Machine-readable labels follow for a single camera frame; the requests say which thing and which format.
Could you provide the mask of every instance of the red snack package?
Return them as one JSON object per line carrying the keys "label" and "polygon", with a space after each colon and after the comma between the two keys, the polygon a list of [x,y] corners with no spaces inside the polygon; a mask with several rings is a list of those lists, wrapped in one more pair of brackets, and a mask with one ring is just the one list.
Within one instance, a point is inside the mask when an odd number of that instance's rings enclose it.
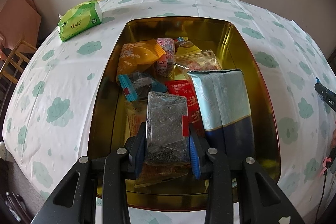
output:
{"label": "red snack package", "polygon": [[170,94],[184,96],[187,98],[189,123],[193,123],[198,136],[204,137],[204,127],[200,107],[191,84],[188,80],[175,80],[167,81],[165,82],[165,85]]}

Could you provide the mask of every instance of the green tissue pack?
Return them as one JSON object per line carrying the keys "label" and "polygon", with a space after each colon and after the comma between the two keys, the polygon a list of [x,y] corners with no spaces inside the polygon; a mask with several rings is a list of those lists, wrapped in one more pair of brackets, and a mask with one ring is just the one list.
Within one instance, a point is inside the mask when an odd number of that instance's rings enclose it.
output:
{"label": "green tissue pack", "polygon": [[62,42],[101,23],[102,12],[96,0],[78,4],[65,13],[58,23]]}

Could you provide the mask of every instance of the yellow wrapper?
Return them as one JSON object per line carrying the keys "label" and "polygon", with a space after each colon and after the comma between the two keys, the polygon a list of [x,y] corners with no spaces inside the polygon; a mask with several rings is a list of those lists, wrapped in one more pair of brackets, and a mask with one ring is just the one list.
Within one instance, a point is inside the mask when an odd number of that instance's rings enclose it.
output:
{"label": "yellow wrapper", "polygon": [[125,44],[121,48],[117,75],[144,72],[165,53],[154,39]]}
{"label": "yellow wrapper", "polygon": [[175,45],[178,47],[176,50],[176,57],[201,52],[198,47],[188,40],[188,37],[179,37]]}

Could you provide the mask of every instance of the white tablecloth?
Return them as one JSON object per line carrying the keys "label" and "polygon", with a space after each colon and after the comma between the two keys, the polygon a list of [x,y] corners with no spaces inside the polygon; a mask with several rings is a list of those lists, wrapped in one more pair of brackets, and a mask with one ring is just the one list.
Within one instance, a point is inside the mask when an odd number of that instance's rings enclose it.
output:
{"label": "white tablecloth", "polygon": [[[65,43],[56,29],[49,35],[11,98],[2,134],[35,189],[47,197],[74,162],[86,155],[99,83],[128,21],[175,15],[209,17],[232,22],[254,55],[278,126],[278,185],[306,222],[312,223],[322,193],[319,172],[335,128],[335,113],[314,90],[315,77],[333,91],[336,86],[336,77],[314,40],[295,22],[239,0],[103,0],[100,6],[101,25]],[[334,178],[328,173],[321,211],[335,193]],[[131,216],[147,213],[131,210]],[[159,221],[156,214],[148,217],[151,224],[156,223],[151,222],[154,218],[160,224],[182,223],[168,213],[163,215],[171,220]],[[201,213],[175,214],[187,219]],[[195,218],[195,223],[202,221],[202,217]]]}

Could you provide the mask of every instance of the gold metal tray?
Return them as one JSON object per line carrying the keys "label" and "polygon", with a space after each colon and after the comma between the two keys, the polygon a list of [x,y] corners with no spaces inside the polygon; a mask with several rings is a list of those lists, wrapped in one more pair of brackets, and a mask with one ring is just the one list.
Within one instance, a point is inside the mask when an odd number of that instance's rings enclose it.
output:
{"label": "gold metal tray", "polygon": [[[88,155],[107,156],[122,147],[130,136],[124,109],[125,96],[115,83],[121,47],[125,43],[159,37],[188,37],[201,50],[212,50],[223,69],[239,68],[244,74],[251,105],[256,159],[278,181],[280,151],[269,94],[259,68],[244,39],[227,21],[199,17],[158,17],[128,22],[105,69],[95,102]],[[156,185],[134,188],[126,181],[128,204],[161,211],[192,211],[206,208],[207,183],[191,172],[184,177]]]}

